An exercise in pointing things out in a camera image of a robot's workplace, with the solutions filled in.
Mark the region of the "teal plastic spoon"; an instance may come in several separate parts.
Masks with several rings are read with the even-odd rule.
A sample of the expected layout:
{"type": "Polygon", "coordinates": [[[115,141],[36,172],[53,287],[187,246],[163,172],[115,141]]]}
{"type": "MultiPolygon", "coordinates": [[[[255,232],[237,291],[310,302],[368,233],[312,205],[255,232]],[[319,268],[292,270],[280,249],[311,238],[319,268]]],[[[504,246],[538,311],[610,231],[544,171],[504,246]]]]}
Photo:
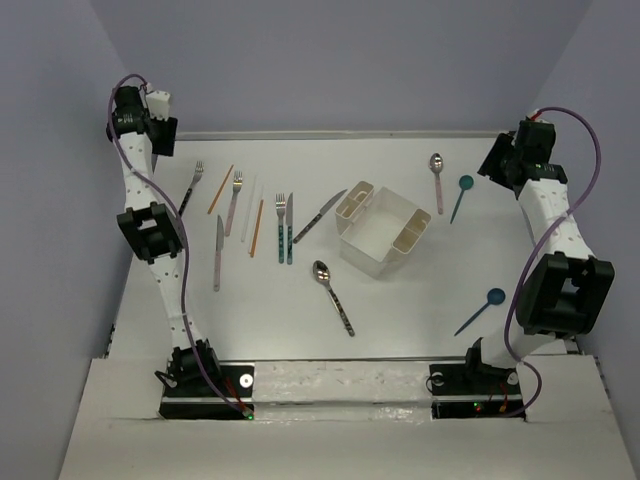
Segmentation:
{"type": "Polygon", "coordinates": [[[475,312],[473,313],[454,333],[455,336],[461,334],[465,329],[467,329],[477,318],[482,315],[489,307],[491,306],[499,306],[506,299],[506,293],[501,288],[492,288],[486,294],[485,303],[475,312]]]}
{"type": "Polygon", "coordinates": [[[459,180],[458,180],[458,186],[459,186],[459,195],[458,198],[454,204],[454,208],[452,210],[451,213],[451,217],[450,217],[450,221],[449,223],[452,224],[456,218],[456,215],[459,211],[461,202],[463,200],[464,194],[466,191],[470,190],[473,188],[474,186],[474,179],[471,175],[462,175],[459,180]]]}

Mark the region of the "black-handled fork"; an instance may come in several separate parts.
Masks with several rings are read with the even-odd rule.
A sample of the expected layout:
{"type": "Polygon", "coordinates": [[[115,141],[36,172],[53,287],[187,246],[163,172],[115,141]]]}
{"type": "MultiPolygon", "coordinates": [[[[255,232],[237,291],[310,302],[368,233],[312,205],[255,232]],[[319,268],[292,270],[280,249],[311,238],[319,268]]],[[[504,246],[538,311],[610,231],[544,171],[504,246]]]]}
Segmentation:
{"type": "Polygon", "coordinates": [[[199,181],[201,180],[202,176],[204,174],[204,163],[202,161],[197,161],[196,165],[195,165],[195,169],[194,169],[194,173],[191,179],[191,182],[189,184],[189,187],[187,188],[184,197],[182,199],[181,205],[179,207],[178,210],[178,215],[182,216],[187,208],[187,205],[190,201],[190,198],[193,194],[193,191],[195,189],[195,187],[197,186],[197,184],[199,183],[199,181]]]}

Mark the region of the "pink-handled spoon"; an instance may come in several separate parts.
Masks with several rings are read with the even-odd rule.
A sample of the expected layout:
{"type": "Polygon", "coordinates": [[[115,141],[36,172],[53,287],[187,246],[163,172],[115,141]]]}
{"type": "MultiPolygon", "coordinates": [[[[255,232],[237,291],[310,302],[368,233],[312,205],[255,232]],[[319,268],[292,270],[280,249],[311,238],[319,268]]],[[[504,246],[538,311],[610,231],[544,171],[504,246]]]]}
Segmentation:
{"type": "Polygon", "coordinates": [[[437,211],[439,215],[444,213],[441,185],[441,172],[443,171],[443,167],[444,163],[441,155],[439,153],[432,154],[429,160],[429,169],[434,174],[437,211]]]}

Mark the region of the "orange chopstick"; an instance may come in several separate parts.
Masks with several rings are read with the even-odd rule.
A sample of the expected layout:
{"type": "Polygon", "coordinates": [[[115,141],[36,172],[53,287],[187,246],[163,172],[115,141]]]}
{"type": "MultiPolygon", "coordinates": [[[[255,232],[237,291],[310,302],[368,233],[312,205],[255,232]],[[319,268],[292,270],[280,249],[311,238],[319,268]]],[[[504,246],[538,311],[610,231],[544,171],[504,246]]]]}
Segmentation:
{"type": "Polygon", "coordinates": [[[223,180],[221,181],[220,186],[219,186],[216,194],[214,195],[213,200],[212,200],[212,202],[211,202],[211,204],[210,204],[210,206],[209,206],[209,208],[207,210],[207,214],[208,215],[211,215],[212,212],[214,211],[214,209],[215,209],[215,207],[216,207],[216,205],[217,205],[217,203],[219,201],[219,198],[222,195],[222,193],[223,193],[223,191],[225,189],[225,186],[226,186],[226,184],[227,184],[227,182],[229,180],[229,177],[230,177],[232,171],[234,170],[234,166],[235,166],[234,164],[230,165],[230,167],[229,167],[228,171],[226,172],[223,180]]]}
{"type": "Polygon", "coordinates": [[[257,242],[258,242],[258,237],[259,237],[260,224],[261,224],[261,217],[262,217],[262,212],[263,212],[263,206],[264,206],[264,199],[260,199],[260,201],[258,203],[258,210],[257,210],[257,214],[256,214],[255,224],[254,224],[254,231],[253,231],[253,236],[252,236],[251,247],[250,247],[250,250],[249,250],[250,258],[254,258],[255,257],[255,252],[256,252],[256,247],[257,247],[257,242]]]}

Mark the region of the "pink-handled fork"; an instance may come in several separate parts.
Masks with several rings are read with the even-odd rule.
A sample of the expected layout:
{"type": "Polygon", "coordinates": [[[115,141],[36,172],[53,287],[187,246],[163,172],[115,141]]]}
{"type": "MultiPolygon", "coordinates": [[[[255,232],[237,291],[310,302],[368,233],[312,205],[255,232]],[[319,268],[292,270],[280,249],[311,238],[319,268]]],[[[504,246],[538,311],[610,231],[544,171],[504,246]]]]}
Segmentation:
{"type": "Polygon", "coordinates": [[[232,196],[231,196],[229,209],[226,217],[226,223],[225,223],[224,234],[226,237],[229,237],[231,235],[234,215],[235,215],[235,210],[237,205],[237,199],[242,189],[242,186],[243,186],[243,173],[240,170],[236,170],[234,172],[232,196]]]}

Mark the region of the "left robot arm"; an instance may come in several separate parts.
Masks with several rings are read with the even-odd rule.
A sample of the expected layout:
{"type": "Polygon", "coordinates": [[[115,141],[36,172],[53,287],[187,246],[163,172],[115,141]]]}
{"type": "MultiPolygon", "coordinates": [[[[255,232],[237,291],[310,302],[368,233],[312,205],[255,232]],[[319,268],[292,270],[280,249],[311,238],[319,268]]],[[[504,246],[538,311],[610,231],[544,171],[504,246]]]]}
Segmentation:
{"type": "Polygon", "coordinates": [[[154,159],[174,154],[178,120],[169,115],[171,96],[143,87],[118,86],[109,106],[107,136],[120,156],[124,211],[117,224],[137,259],[158,286],[171,335],[165,371],[156,377],[165,395],[196,397],[215,392],[221,368],[209,341],[187,313],[187,239],[179,210],[153,182],[154,159]]]}

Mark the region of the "white chopstick left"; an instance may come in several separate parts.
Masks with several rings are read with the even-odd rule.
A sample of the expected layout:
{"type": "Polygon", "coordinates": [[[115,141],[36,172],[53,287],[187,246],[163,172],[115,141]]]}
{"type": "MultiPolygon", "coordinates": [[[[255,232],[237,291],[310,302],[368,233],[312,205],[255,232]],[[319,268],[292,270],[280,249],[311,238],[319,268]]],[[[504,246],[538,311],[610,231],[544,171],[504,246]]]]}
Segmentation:
{"type": "Polygon", "coordinates": [[[250,215],[251,215],[251,211],[252,211],[252,208],[253,208],[253,201],[254,201],[254,195],[255,195],[255,190],[256,190],[257,178],[258,178],[258,175],[257,174],[254,175],[253,181],[252,181],[252,184],[251,184],[249,200],[248,200],[248,203],[247,203],[247,208],[246,208],[245,217],[244,217],[244,223],[243,223],[243,229],[242,229],[242,234],[241,234],[241,242],[242,243],[244,243],[246,241],[246,237],[247,237],[247,231],[248,231],[248,226],[249,226],[250,215]]]}

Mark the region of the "white utensil caddy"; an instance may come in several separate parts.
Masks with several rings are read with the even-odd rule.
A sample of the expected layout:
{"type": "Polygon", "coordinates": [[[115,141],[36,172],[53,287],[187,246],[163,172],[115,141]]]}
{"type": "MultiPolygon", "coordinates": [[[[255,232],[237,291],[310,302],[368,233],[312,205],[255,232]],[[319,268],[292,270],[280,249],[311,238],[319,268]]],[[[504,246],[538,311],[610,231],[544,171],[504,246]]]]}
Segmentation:
{"type": "Polygon", "coordinates": [[[340,257],[376,279],[399,268],[431,215],[394,191],[358,182],[335,210],[340,257]]]}

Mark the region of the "pink-handled knife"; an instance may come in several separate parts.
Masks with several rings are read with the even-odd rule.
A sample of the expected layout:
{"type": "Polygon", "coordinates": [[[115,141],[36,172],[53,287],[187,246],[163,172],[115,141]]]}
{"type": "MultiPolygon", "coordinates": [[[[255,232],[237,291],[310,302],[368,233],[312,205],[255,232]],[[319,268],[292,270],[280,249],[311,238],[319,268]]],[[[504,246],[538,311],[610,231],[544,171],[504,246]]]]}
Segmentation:
{"type": "Polygon", "coordinates": [[[214,280],[213,280],[213,289],[215,292],[218,292],[221,286],[221,261],[222,261],[222,250],[224,248],[224,239],[225,239],[224,222],[221,216],[218,215],[217,225],[216,225],[214,280]]]}

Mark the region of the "teal-handled fork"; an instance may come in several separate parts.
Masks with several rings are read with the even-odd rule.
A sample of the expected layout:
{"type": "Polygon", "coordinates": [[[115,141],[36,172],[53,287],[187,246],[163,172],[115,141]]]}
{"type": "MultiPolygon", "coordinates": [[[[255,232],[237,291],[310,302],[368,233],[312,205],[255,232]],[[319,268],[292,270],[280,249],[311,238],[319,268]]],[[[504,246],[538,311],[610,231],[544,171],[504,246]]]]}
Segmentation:
{"type": "Polygon", "coordinates": [[[286,212],[286,199],[283,193],[275,195],[275,207],[278,219],[278,260],[280,264],[284,263],[284,217],[286,212]]]}

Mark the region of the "teal-handled knife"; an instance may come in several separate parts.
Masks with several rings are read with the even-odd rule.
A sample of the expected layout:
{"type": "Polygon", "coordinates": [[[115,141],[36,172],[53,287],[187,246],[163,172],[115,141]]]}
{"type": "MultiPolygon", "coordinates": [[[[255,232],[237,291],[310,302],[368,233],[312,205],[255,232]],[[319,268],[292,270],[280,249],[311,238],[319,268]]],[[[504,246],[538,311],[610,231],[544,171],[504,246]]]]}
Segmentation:
{"type": "Polygon", "coordinates": [[[285,222],[287,228],[287,265],[293,264],[293,192],[291,192],[286,201],[285,222]]]}

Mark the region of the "black-handled knife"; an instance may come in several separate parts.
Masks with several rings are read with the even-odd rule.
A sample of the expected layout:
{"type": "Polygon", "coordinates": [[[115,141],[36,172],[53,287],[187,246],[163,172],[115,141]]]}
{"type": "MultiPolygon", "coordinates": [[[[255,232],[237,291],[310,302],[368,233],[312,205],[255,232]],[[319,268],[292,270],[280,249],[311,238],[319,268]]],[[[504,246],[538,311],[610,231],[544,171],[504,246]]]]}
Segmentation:
{"type": "Polygon", "coordinates": [[[318,213],[300,230],[300,232],[294,237],[293,244],[300,242],[308,232],[314,228],[314,226],[326,215],[326,213],[342,198],[346,193],[346,189],[343,189],[334,194],[318,211],[318,213]]]}

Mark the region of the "black-handled spoon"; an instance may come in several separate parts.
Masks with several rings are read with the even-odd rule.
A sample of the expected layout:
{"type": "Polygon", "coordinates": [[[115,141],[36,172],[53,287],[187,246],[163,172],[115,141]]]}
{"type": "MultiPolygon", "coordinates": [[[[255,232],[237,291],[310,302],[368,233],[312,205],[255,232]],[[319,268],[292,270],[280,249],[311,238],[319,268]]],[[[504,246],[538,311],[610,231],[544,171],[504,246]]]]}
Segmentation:
{"type": "Polygon", "coordinates": [[[314,275],[315,280],[321,284],[325,290],[327,291],[341,321],[342,324],[345,328],[345,330],[347,331],[348,335],[350,337],[354,337],[356,335],[355,330],[337,296],[337,294],[335,293],[335,291],[333,290],[332,286],[331,286],[331,274],[330,274],[330,270],[328,268],[328,266],[322,262],[321,260],[315,260],[312,266],[312,272],[314,275]]]}

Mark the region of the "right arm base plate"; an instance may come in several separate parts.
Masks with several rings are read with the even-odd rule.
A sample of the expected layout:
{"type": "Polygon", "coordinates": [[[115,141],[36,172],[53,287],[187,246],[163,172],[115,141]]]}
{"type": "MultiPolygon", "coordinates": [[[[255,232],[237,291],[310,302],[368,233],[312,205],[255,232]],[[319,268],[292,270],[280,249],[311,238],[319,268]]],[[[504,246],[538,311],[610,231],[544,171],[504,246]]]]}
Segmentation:
{"type": "Polygon", "coordinates": [[[431,365],[425,386],[435,420],[525,416],[518,413],[524,406],[518,381],[511,384],[505,377],[471,374],[462,363],[431,365]]]}

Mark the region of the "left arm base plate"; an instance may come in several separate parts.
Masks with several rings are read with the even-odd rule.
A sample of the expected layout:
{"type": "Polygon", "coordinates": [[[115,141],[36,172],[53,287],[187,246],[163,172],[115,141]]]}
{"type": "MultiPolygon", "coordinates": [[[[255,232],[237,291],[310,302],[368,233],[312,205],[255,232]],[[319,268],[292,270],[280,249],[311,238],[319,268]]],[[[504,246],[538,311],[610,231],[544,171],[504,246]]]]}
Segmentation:
{"type": "Polygon", "coordinates": [[[167,373],[156,371],[163,385],[159,415],[167,420],[253,420],[255,365],[246,362],[221,364],[221,378],[213,379],[216,394],[198,376],[178,385],[167,373]]]}

